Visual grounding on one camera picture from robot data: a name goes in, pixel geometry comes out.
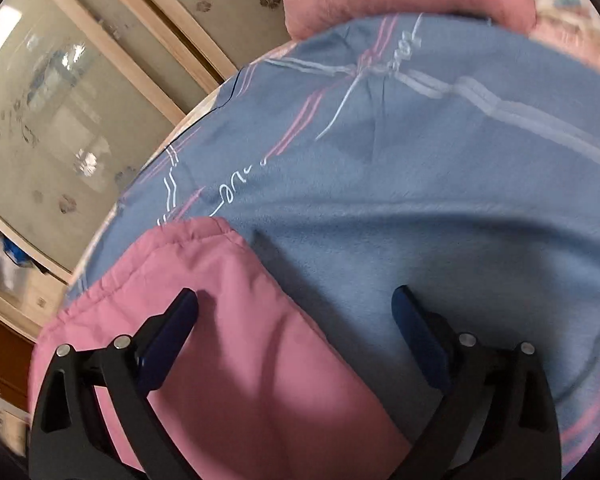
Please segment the pink and white hooded jacket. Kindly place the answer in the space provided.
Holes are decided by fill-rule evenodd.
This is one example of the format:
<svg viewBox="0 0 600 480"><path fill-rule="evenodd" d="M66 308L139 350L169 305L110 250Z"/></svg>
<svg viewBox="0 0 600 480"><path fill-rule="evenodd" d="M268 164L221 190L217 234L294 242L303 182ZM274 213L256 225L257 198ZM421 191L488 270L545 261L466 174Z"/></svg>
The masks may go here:
<svg viewBox="0 0 600 480"><path fill-rule="evenodd" d="M230 225L193 218L145 232L38 336L37 396L58 346L106 346L189 288L199 318L158 419L206 479L385 479L410 445L318 325Z"/></svg>

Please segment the dark brown wooden door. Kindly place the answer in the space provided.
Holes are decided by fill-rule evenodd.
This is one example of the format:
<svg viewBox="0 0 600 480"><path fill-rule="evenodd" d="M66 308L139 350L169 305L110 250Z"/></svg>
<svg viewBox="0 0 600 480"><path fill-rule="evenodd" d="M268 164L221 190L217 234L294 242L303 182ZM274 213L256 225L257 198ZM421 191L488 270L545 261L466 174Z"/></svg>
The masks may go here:
<svg viewBox="0 0 600 480"><path fill-rule="evenodd" d="M28 378L33 344L0 322L0 398L28 411Z"/></svg>

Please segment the blue patterned bed sheet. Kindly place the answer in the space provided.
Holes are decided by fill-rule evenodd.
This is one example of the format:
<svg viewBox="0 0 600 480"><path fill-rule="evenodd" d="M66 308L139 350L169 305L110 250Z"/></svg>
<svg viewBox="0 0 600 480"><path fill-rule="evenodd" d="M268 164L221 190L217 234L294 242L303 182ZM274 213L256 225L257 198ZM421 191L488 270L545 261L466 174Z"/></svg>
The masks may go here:
<svg viewBox="0 0 600 480"><path fill-rule="evenodd" d="M407 286L528 341L568 479L600 478L600 73L469 18L335 27L243 68L130 184L70 289L143 232L219 217L409 437L434 409L390 313Z"/></svg>

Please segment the open wardrobe shelf unit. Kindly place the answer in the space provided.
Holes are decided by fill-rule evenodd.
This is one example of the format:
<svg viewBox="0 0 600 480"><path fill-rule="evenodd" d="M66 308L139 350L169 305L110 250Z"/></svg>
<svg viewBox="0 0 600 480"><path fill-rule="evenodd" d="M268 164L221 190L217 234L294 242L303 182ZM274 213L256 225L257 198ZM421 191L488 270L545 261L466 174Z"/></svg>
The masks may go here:
<svg viewBox="0 0 600 480"><path fill-rule="evenodd" d="M66 283L0 231L0 322L35 341L59 311Z"/></svg>

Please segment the floral mattress pad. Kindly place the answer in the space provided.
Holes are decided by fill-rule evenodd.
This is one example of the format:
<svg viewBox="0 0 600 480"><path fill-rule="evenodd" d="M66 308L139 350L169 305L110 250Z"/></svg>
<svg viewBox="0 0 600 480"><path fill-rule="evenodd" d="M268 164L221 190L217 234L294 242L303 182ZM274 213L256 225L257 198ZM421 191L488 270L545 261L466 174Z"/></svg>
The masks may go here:
<svg viewBox="0 0 600 480"><path fill-rule="evenodd" d="M600 14L591 0L534 0L530 38L600 73Z"/></svg>

